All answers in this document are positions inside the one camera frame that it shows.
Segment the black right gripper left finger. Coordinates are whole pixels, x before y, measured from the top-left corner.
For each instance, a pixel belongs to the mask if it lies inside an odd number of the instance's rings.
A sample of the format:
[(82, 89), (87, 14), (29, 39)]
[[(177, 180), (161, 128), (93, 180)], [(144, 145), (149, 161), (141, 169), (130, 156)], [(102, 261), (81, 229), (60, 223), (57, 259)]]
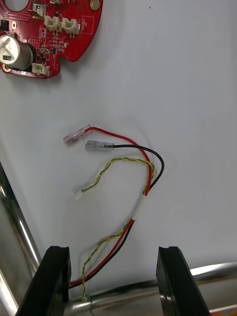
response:
[(69, 301), (71, 260), (68, 247), (51, 246), (16, 313), (17, 316), (62, 316)]

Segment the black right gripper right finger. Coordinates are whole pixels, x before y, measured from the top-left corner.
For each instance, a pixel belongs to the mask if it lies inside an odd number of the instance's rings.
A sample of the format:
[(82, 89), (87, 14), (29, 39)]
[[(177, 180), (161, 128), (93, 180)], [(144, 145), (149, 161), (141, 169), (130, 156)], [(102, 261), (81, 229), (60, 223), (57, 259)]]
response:
[(208, 316), (209, 309), (177, 246), (158, 249), (156, 269), (164, 316)]

